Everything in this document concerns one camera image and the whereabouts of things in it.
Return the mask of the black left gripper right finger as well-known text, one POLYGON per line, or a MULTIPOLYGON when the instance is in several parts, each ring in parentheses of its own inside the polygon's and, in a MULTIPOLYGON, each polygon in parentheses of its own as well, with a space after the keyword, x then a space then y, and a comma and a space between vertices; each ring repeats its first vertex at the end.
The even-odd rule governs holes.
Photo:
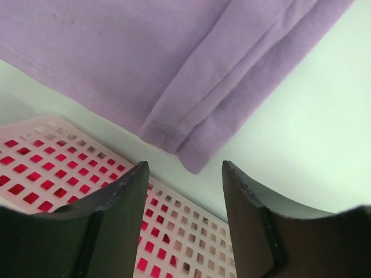
POLYGON ((222 165, 238 277, 369 277, 370 207, 333 214, 222 165))

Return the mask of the lilac t-shirt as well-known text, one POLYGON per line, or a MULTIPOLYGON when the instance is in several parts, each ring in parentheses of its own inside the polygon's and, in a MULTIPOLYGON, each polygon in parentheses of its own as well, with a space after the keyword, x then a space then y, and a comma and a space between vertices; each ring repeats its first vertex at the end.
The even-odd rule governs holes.
POLYGON ((351 1, 2 1, 1 59, 198 174, 351 1))

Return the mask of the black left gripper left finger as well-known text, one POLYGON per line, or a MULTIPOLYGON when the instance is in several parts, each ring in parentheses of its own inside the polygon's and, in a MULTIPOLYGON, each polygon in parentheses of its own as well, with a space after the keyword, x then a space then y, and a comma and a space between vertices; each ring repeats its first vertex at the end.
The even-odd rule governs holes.
POLYGON ((2 277, 132 277, 149 166, 51 213, 1 207, 2 277))

